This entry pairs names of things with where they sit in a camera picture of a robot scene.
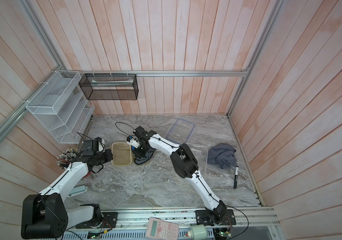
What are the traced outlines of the blue cloth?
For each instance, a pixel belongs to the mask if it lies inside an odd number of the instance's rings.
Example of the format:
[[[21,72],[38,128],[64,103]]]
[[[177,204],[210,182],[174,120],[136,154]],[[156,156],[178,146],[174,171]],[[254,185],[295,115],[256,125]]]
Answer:
[[[144,165],[144,164],[147,164],[147,163],[151,160],[153,154],[154,154],[154,151],[148,151],[148,152],[144,155],[144,157],[135,158],[135,159],[134,159],[134,163],[135,163],[136,165]]]

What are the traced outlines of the yellow lunch box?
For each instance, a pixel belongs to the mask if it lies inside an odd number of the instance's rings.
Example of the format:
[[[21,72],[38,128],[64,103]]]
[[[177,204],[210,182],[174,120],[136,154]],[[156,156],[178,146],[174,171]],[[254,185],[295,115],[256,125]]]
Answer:
[[[111,145],[113,154],[112,165],[115,167],[124,167],[132,164],[132,152],[127,143],[113,143]]]

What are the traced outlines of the grey cloth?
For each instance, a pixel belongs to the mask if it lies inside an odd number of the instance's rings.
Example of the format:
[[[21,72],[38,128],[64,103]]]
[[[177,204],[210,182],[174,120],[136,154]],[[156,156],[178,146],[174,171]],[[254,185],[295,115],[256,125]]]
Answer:
[[[228,144],[218,144],[209,149],[207,162],[224,170],[236,167],[236,152],[237,150]]]

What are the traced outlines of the clear lunch box blue rim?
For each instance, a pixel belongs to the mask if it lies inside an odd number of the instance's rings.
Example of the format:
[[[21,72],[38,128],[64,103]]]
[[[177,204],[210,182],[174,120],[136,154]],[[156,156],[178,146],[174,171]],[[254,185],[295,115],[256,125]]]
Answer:
[[[202,176],[205,178],[207,173],[207,165],[208,165],[208,148],[200,145],[195,145],[191,143],[187,143],[190,147],[192,153],[198,161],[199,171]]]

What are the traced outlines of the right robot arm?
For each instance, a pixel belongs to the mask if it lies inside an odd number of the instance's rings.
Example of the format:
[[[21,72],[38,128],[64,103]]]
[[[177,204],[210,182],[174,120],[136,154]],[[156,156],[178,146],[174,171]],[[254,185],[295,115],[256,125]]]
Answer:
[[[227,213],[227,206],[203,178],[198,161],[187,144],[178,145],[155,131],[147,132],[141,126],[133,130],[133,135],[127,137],[127,143],[131,145],[137,158],[144,158],[151,150],[158,150],[169,156],[178,176],[189,181],[203,200],[209,224],[213,226],[222,222]]]

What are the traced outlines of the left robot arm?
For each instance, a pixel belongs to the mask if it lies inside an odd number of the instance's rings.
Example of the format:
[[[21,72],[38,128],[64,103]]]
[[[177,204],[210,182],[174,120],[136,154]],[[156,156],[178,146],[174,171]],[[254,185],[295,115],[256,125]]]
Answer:
[[[104,225],[104,215],[98,204],[86,204],[66,210],[64,202],[78,182],[112,161],[111,149],[102,138],[85,140],[80,153],[69,162],[68,168],[47,188],[27,196],[22,205],[21,237],[29,239],[58,239],[79,224],[91,228]]]

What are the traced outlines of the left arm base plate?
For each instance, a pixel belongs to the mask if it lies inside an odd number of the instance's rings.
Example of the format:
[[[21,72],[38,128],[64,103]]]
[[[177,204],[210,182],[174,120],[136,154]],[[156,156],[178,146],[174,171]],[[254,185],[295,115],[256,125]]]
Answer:
[[[76,229],[99,229],[116,227],[118,212],[101,212],[101,215],[94,217],[92,220],[80,223],[75,226]]]

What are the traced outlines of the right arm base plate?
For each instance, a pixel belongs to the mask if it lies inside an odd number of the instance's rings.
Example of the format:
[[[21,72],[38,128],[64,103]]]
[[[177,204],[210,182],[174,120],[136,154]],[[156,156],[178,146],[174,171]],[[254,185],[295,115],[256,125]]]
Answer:
[[[224,215],[219,219],[209,210],[196,210],[196,223],[197,225],[204,226],[224,226],[224,225],[236,225],[235,214],[233,210],[227,210]]]

